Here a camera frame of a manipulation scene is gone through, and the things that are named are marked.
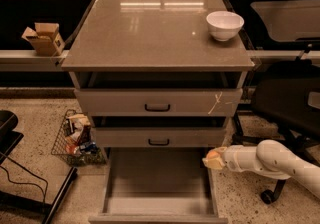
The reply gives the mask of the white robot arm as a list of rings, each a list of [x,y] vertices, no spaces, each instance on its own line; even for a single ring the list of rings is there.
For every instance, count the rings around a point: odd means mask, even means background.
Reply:
[[[247,171],[280,181],[293,178],[320,198],[320,167],[303,160],[275,140],[263,140],[257,146],[218,147],[210,150],[202,161],[205,167],[213,170]]]

